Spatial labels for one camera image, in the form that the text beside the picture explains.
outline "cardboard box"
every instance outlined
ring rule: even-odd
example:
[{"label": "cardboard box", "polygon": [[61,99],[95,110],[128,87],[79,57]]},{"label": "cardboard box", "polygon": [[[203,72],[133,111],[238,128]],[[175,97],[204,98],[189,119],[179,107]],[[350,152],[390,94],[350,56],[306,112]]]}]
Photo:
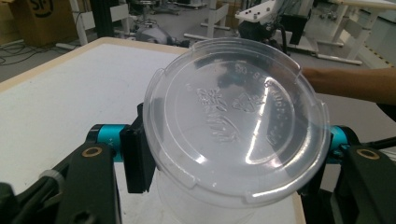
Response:
[{"label": "cardboard box", "polygon": [[0,45],[21,39],[8,4],[0,3]]},{"label": "cardboard box", "polygon": [[3,0],[26,45],[50,47],[78,38],[69,0]]},{"label": "cardboard box", "polygon": [[225,19],[225,26],[231,27],[232,29],[237,29],[239,25],[239,20],[235,17],[235,13],[241,7],[241,2],[226,2],[222,0],[216,3],[216,8],[221,8],[223,4],[228,4],[228,12]]}]

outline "human arm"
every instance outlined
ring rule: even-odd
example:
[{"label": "human arm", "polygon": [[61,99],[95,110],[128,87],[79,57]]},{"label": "human arm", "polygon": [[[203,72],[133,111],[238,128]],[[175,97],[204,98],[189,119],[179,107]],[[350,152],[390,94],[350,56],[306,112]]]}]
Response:
[{"label": "human arm", "polygon": [[396,105],[396,68],[303,68],[303,75],[318,93]]}]

